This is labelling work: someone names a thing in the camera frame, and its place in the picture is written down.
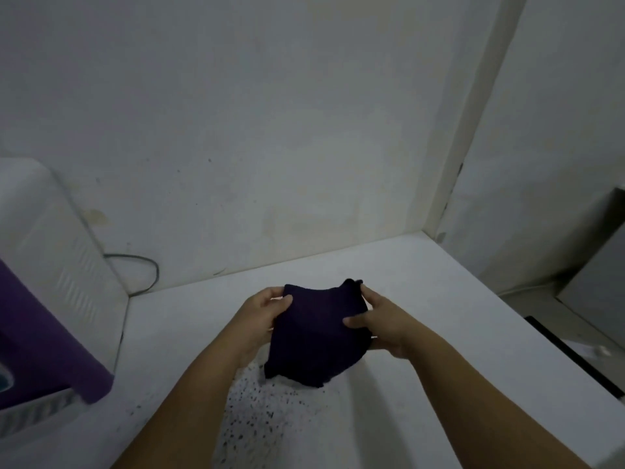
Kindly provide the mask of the white and purple washing machine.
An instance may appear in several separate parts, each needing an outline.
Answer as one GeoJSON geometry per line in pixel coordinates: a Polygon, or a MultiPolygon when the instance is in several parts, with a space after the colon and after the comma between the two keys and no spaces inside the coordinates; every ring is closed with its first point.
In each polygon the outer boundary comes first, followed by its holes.
{"type": "Polygon", "coordinates": [[[55,175],[0,157],[0,451],[111,391],[128,303],[55,175]]]}

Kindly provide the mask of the person's right hand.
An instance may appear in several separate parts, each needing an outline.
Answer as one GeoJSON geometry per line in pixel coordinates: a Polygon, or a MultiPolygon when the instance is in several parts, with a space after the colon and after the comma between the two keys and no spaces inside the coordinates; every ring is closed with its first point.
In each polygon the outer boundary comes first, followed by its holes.
{"type": "Polygon", "coordinates": [[[426,327],[390,299],[360,285],[361,295],[371,306],[373,330],[370,349],[385,349],[394,357],[415,362],[416,352],[426,327]]]}

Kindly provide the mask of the dark navy cloth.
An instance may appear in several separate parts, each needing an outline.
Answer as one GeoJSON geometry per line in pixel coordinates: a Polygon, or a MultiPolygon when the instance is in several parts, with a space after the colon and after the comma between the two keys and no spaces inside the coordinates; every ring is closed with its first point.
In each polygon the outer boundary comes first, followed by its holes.
{"type": "Polygon", "coordinates": [[[284,293],[293,300],[274,321],[264,378],[322,388],[354,366],[368,351],[372,333],[348,328],[343,319],[368,310],[362,283],[349,278],[326,290],[286,284],[284,293]]]}

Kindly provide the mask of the person's left forearm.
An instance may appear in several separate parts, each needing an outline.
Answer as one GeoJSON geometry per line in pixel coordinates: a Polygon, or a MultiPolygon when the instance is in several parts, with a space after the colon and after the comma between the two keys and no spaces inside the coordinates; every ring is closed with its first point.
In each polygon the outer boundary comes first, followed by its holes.
{"type": "Polygon", "coordinates": [[[260,346],[217,337],[184,371],[111,469],[212,469],[230,386],[260,346]]]}

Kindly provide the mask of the person's right forearm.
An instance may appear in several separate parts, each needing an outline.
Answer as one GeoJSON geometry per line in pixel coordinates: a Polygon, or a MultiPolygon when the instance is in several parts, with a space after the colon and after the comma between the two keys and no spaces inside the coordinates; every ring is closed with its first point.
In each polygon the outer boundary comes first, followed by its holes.
{"type": "Polygon", "coordinates": [[[416,323],[401,342],[463,469],[591,469],[438,334],[416,323]]]}

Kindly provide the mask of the person's left hand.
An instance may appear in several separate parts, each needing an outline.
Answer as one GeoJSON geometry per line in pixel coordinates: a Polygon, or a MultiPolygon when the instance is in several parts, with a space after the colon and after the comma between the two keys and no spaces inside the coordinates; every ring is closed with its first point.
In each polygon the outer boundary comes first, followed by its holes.
{"type": "Polygon", "coordinates": [[[250,296],[221,332],[225,345],[235,357],[237,370],[245,368],[260,347],[270,342],[277,318],[274,321],[266,318],[266,299],[286,296],[284,291],[284,287],[269,287],[250,296]]]}

